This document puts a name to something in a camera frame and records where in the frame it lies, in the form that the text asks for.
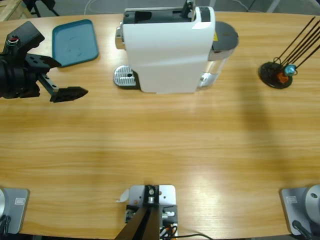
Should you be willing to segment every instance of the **metal plate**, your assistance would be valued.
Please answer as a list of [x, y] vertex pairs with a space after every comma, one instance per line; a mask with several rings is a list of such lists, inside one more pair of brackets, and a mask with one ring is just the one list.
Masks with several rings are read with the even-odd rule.
[[113, 74], [113, 81], [118, 87], [136, 87], [134, 72], [130, 66], [119, 66]]
[[308, 232], [312, 231], [310, 221], [306, 216], [305, 199], [307, 191], [307, 187], [298, 187], [282, 189], [280, 193], [288, 229], [293, 235], [301, 235], [300, 232], [292, 226], [294, 220], [299, 221]]
[[[173, 185], [159, 185], [159, 204], [176, 205], [176, 188]], [[129, 205], [142, 207], [145, 185], [134, 185], [129, 189]]]
[[6, 197], [3, 190], [0, 188], [0, 217], [3, 215], [6, 205]]
[[29, 197], [27, 189], [3, 188], [5, 194], [5, 208], [3, 214], [11, 217], [8, 233], [17, 234], [25, 217]]

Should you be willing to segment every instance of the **blue object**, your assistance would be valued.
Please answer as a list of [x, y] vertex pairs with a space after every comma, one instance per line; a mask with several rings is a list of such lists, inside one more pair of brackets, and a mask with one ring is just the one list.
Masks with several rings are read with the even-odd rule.
[[284, 75], [287, 77], [291, 77], [296, 73], [296, 65], [290, 64], [284, 68]]
[[52, 57], [61, 67], [87, 62], [99, 55], [92, 21], [84, 19], [52, 30]]

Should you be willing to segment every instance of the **coffee machine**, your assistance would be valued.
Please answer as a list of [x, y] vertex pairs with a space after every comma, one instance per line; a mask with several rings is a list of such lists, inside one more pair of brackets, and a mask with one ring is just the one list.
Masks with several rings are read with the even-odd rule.
[[129, 65], [113, 76], [122, 89], [145, 93], [193, 93], [215, 82], [238, 45], [232, 26], [216, 22], [210, 6], [128, 8], [116, 29], [117, 49]]

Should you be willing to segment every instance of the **sticker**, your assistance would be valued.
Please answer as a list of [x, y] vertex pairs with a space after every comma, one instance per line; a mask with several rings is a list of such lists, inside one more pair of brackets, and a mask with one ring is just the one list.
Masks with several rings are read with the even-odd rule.
[[26, 199], [25, 198], [19, 198], [17, 197], [14, 201], [14, 205], [24, 205], [25, 204]]
[[296, 204], [298, 201], [297, 201], [296, 196], [287, 196], [286, 197], [286, 202], [288, 204]]
[[213, 41], [218, 42], [218, 35], [214, 32]]

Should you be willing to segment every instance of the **black wire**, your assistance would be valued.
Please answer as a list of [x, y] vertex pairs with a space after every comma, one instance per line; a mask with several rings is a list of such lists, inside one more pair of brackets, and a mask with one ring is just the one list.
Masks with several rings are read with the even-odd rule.
[[253, 4], [256, 2], [256, 0], [253, 0], [252, 3], [250, 4], [250, 6], [248, 7], [247, 12], [249, 12], [250, 8], [253, 6]]
[[214, 240], [213, 238], [205, 235], [205, 234], [202, 234], [202, 233], [196, 233], [196, 234], [190, 234], [190, 235], [180, 235], [180, 236], [170, 236], [170, 237], [167, 237], [167, 236], [164, 236], [164, 237], [161, 237], [160, 239], [182, 239], [182, 238], [191, 238], [191, 237], [196, 237], [196, 236], [200, 236], [200, 237], [205, 237], [206, 239], [209, 239], [209, 240]]

